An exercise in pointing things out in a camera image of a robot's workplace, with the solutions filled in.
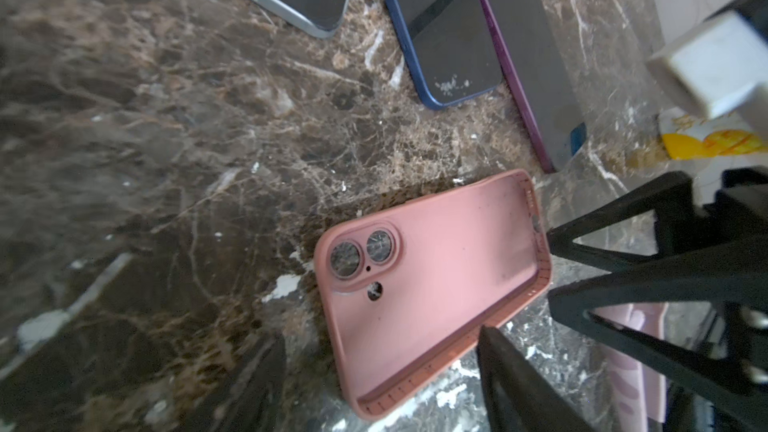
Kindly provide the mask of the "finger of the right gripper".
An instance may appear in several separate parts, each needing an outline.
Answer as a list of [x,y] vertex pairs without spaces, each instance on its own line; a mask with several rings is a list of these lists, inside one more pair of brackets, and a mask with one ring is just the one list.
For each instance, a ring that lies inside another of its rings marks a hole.
[[[645,264],[674,252],[673,233],[696,219],[693,179],[682,171],[667,172],[614,201],[547,233],[553,255],[581,264]],[[646,212],[655,214],[657,252],[641,255],[578,244],[576,240],[599,229],[632,219]]]
[[[746,426],[767,423],[767,254],[698,251],[550,291],[552,317],[710,401]],[[670,302],[722,308],[719,358],[665,340]]]

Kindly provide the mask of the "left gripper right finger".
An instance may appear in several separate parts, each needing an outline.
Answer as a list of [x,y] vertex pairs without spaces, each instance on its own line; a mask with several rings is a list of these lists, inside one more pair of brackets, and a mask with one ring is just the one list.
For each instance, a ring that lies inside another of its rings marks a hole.
[[592,429],[498,329],[480,328],[476,352],[492,431]]

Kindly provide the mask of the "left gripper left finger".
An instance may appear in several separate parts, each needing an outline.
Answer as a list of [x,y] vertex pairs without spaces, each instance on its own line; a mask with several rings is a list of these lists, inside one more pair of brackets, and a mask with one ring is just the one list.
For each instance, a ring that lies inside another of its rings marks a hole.
[[180,423],[181,431],[273,431],[287,357],[281,335],[261,335],[237,367]]

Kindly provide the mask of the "pink phone case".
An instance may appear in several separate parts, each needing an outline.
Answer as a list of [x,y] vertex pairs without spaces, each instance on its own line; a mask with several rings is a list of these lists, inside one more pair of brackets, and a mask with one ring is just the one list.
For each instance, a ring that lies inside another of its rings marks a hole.
[[379,420],[541,296],[552,260],[521,169],[338,224],[314,271],[343,396]]

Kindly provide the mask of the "blue-edged phone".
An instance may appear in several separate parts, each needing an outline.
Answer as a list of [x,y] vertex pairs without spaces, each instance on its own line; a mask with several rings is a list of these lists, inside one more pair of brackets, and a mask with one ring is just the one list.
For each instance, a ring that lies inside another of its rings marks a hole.
[[501,68],[480,0],[385,0],[422,103],[440,110],[496,88]]

